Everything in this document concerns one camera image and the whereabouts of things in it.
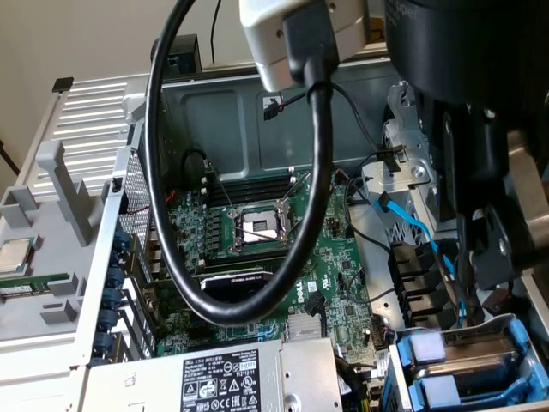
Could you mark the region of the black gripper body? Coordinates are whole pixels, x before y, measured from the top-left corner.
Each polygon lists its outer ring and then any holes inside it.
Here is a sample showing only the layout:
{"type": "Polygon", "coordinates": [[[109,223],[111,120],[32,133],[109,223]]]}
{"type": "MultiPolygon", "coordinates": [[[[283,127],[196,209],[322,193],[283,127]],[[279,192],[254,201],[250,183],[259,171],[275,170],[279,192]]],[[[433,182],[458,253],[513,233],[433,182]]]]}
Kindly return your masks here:
{"type": "Polygon", "coordinates": [[[546,1],[387,1],[384,20],[392,64],[432,99],[548,119],[546,1]]]}

